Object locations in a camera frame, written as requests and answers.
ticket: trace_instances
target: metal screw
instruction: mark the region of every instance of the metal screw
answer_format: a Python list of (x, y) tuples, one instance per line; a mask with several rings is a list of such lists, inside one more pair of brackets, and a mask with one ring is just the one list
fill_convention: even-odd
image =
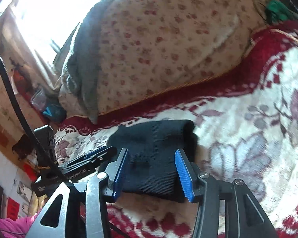
[(236, 179), (236, 180), (235, 180), (235, 184), (236, 184), (236, 185), (239, 185), (239, 186), (242, 186), (242, 185), (244, 184), (244, 182), (243, 182), (243, 180), (241, 180), (241, 179)]
[(206, 173), (206, 172), (201, 172), (201, 173), (199, 173), (199, 177), (200, 177), (200, 178), (203, 178), (203, 179), (207, 179), (207, 178), (208, 178), (208, 173)]
[(105, 172), (100, 172), (97, 174), (98, 179), (104, 179), (106, 176), (107, 176), (107, 174)]

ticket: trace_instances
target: red and white blanket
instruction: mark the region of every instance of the red and white blanket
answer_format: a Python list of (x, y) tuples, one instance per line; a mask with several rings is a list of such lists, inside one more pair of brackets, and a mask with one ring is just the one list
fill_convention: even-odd
[[(274, 28), (298, 37), (298, 23)], [(170, 91), (99, 117), (67, 119), (56, 134), (64, 162), (98, 147), (123, 124), (190, 119), (199, 137), (196, 163), (217, 179), (241, 178), (280, 237), (298, 233), (298, 47), (286, 35), (260, 31), (241, 64), (213, 81)], [(190, 237), (197, 205), (122, 194), (110, 221), (131, 237)], [(219, 234), (224, 237), (220, 212)]]

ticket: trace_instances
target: pink clothing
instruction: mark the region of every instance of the pink clothing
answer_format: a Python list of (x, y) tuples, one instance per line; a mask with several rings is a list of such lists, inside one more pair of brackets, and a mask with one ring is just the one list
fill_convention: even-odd
[[(13, 221), (12, 219), (0, 218), (0, 229), (7, 230), (14, 233), (26, 234), (34, 220), (37, 218), (38, 213), (36, 213), (33, 217), (23, 217)], [(5, 238), (24, 238), (24, 235), (10, 234), (2, 231)]]

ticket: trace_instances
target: gray cloth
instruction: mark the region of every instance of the gray cloth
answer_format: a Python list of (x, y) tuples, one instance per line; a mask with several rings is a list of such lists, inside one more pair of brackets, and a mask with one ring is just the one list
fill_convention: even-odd
[(97, 123), (97, 81), (100, 70), (101, 19), (114, 0), (101, 0), (78, 26), (65, 63), (67, 89), (73, 93), (92, 123)]

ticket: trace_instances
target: folded black garment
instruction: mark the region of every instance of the folded black garment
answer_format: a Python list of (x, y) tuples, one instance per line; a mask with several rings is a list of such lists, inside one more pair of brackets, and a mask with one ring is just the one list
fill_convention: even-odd
[[(107, 146), (120, 151), (128, 149), (130, 171), (124, 183), (124, 192), (148, 194), (159, 198), (184, 202), (184, 194), (174, 163), (177, 149), (183, 149), (189, 161), (194, 161), (197, 136), (190, 120), (150, 121), (131, 127), (119, 126)], [(99, 171), (104, 171), (104, 162)]]

